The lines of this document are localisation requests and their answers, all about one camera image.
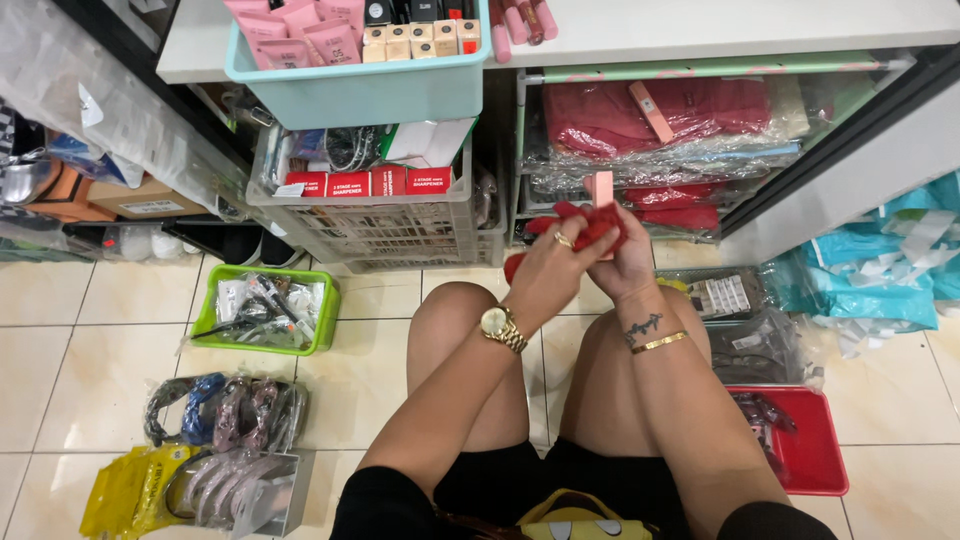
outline watch face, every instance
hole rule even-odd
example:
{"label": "watch face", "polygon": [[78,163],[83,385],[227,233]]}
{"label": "watch face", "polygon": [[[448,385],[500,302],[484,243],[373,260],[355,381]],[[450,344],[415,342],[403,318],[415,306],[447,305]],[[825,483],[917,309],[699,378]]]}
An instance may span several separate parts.
{"label": "watch face", "polygon": [[507,327],[507,313],[499,307],[491,307],[480,317],[480,329],[498,335]]}

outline gold bangle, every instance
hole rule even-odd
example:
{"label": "gold bangle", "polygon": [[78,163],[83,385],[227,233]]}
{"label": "gold bangle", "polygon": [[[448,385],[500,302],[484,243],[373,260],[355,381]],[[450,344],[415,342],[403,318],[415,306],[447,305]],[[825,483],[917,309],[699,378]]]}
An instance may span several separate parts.
{"label": "gold bangle", "polygon": [[673,335],[668,335],[668,336],[664,337],[664,339],[658,339],[657,341],[651,341],[650,343],[647,343],[646,345],[640,345],[639,347],[633,347],[633,349],[631,349],[630,352],[633,353],[633,354],[635,354],[635,355],[637,355],[637,354],[642,353],[642,352],[644,352],[644,351],[649,351],[649,350],[651,350],[651,349],[656,349],[656,348],[659,347],[660,345],[666,345],[667,343],[671,343],[671,342],[673,342],[673,341],[678,341],[678,340],[684,339],[685,337],[689,337],[689,336],[690,336],[690,334],[689,334],[689,332],[687,332],[686,330],[684,330],[684,331],[678,331],[677,333],[675,333],[675,334],[673,334]]}

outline white plastic crate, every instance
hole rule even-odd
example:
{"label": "white plastic crate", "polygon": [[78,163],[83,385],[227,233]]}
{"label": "white plastic crate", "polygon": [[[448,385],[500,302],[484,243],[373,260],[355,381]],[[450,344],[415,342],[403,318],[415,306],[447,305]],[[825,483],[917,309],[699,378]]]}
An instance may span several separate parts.
{"label": "white plastic crate", "polygon": [[471,137],[462,173],[442,195],[299,197],[293,203],[271,196],[259,181],[278,141],[276,128],[261,131],[247,202],[286,232],[287,243],[318,261],[342,262],[355,273],[502,264],[506,217],[494,230],[474,226]]}

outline hand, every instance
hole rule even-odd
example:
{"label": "hand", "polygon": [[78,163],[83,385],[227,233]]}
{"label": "hand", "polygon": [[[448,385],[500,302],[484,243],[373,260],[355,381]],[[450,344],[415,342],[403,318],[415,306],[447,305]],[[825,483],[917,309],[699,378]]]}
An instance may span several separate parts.
{"label": "hand", "polygon": [[577,253],[554,237],[560,231],[576,240],[586,227],[587,219],[579,215],[550,226],[517,268],[510,293],[502,304],[514,313],[516,327],[527,339],[573,300],[580,291],[584,272],[611,248],[620,234],[619,229],[613,228]]}
{"label": "hand", "polygon": [[627,241],[613,254],[613,260],[594,263],[587,270],[590,278],[607,293],[615,306],[657,288],[654,254],[648,234],[633,214],[614,202],[626,228]]}

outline black shoe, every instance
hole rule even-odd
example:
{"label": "black shoe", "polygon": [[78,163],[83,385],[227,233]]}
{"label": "black shoe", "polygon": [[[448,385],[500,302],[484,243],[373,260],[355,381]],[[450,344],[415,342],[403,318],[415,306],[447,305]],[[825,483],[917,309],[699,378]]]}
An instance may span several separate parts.
{"label": "black shoe", "polygon": [[265,268],[286,268],[302,254],[303,248],[294,249],[270,234],[270,231],[263,232],[263,240],[260,242],[260,262]]}
{"label": "black shoe", "polygon": [[224,231],[224,262],[250,266],[260,257],[262,227],[227,226]]}

